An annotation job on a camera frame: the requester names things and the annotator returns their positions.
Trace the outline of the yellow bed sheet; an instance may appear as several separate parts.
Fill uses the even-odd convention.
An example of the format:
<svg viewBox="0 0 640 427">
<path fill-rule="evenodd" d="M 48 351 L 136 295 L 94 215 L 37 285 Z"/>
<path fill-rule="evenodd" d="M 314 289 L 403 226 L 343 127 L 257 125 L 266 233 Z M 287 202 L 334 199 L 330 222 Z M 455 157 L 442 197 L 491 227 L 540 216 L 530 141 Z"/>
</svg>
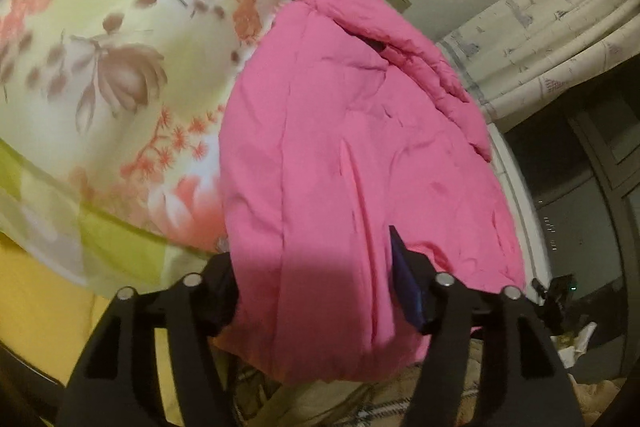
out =
<svg viewBox="0 0 640 427">
<path fill-rule="evenodd" d="M 62 394 L 110 300 L 1 237 L 1 424 L 53 426 Z"/>
</svg>

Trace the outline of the floral bed quilt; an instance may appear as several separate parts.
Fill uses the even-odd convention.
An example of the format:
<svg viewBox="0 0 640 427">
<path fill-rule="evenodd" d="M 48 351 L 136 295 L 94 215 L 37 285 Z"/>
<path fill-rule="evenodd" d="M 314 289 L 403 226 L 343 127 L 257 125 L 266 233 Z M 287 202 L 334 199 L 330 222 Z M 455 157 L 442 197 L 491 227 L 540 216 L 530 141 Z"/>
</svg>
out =
<svg viewBox="0 0 640 427">
<path fill-rule="evenodd" d="M 2 231 L 105 296 L 223 251 L 222 118 L 289 1 L 1 0 Z"/>
</svg>

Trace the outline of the striped sailboat curtain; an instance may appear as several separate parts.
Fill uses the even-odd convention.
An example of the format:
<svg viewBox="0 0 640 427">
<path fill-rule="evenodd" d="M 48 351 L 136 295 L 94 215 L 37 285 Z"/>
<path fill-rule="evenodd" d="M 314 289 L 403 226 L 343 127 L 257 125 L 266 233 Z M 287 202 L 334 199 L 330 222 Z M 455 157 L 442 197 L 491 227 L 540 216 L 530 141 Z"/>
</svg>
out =
<svg viewBox="0 0 640 427">
<path fill-rule="evenodd" d="M 506 131 L 639 53 L 639 0 L 499 0 L 437 43 Z"/>
</svg>

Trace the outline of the pink padded jacket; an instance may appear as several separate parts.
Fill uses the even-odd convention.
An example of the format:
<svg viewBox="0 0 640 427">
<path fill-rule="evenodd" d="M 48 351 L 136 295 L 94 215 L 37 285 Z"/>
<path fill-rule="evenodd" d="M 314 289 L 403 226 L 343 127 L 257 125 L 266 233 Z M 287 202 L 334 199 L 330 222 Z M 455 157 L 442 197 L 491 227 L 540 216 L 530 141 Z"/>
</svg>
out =
<svg viewBox="0 0 640 427">
<path fill-rule="evenodd" d="M 384 0 L 280 9 L 219 142 L 240 301 L 216 343 L 276 381 L 378 381 L 424 358 L 392 291 L 393 232 L 470 287 L 525 283 L 485 118 Z"/>
</svg>

